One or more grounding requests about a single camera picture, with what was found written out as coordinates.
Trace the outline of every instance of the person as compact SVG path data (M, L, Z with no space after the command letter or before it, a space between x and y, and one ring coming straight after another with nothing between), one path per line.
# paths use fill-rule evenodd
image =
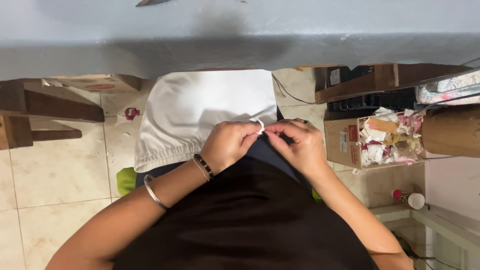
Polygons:
M217 124L198 159L96 214L46 269L413 269L328 166L322 132L306 123L282 119L259 138L256 123ZM282 168L246 155L261 142L323 203Z

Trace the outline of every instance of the white wall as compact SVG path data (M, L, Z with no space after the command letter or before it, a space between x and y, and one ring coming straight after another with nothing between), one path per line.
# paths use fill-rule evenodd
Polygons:
M428 157L441 157L429 154ZM438 214L480 235L480 159L450 158L425 163L427 203L453 211ZM468 257L469 270L480 270L480 258Z

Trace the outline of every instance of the white label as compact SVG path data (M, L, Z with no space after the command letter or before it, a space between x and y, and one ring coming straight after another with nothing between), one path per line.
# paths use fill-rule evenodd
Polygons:
M340 151L347 152L347 133L340 132Z
M330 73L330 85L338 85L340 83L340 69L335 69Z

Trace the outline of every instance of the wooden stool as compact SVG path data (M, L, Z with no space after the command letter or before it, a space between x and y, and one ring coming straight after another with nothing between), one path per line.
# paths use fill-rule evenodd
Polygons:
M36 141L82 137L78 129L32 131L31 116L38 120L105 121L100 106L25 90L23 79L0 82L0 150L33 146Z

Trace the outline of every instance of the silver bangle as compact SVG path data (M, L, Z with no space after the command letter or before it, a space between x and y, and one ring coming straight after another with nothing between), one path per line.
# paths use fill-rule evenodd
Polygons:
M152 196L153 200L156 202L156 204L158 204L158 206L160 206L163 210L167 211L168 207L166 207L155 195L155 193L153 193L153 190L152 188L150 187L150 184L148 183L148 177L151 176L149 174L147 174L145 177L144 177L144 184L145 184L145 187L148 191L148 193L150 194L150 196Z
M205 174L205 172L202 170L202 167L200 167L200 165L198 165L197 161L195 160L195 158L192 158L193 162L195 162L195 165L197 165L197 167L200 169L200 171L202 172L202 174L204 175L205 179L208 181L210 181L210 179L208 179L207 175Z

